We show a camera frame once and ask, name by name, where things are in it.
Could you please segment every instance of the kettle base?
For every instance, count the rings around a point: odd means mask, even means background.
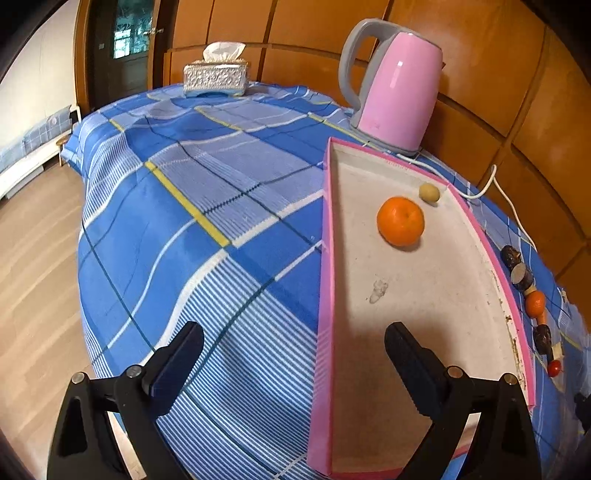
[[[385,150],[389,150],[390,152],[392,152],[394,154],[400,153],[400,154],[404,155],[405,157],[411,157],[411,158],[418,155],[419,149],[405,150],[403,148],[397,147],[396,145],[387,144],[386,142],[383,142],[375,137],[372,137],[371,135],[363,132],[359,128],[354,127],[353,125],[351,125],[350,127],[351,127],[351,130],[357,134],[357,136],[361,137],[362,139],[367,139],[368,142],[371,142],[374,145],[381,147]]]

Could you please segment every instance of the small wooden stool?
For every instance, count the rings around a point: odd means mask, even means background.
[[[58,158],[60,159],[60,167],[63,166],[64,163],[66,163],[61,159],[61,151],[64,149],[64,145],[68,142],[68,140],[70,139],[71,136],[72,135],[66,135],[65,137],[60,138],[56,142],[57,148],[60,149],[59,153],[57,154]]]

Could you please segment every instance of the tissue box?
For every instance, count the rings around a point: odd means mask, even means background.
[[[248,62],[197,60],[183,70],[183,86],[186,96],[219,92],[227,95],[243,95],[248,86]]]

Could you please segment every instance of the red cherry tomato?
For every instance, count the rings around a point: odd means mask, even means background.
[[[552,360],[548,364],[548,376],[550,378],[555,377],[561,371],[562,371],[562,364],[560,363],[560,360]]]

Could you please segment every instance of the small yellow ball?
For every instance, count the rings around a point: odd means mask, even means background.
[[[437,203],[441,194],[439,193],[439,189],[432,183],[423,183],[418,188],[418,196],[424,202]]]

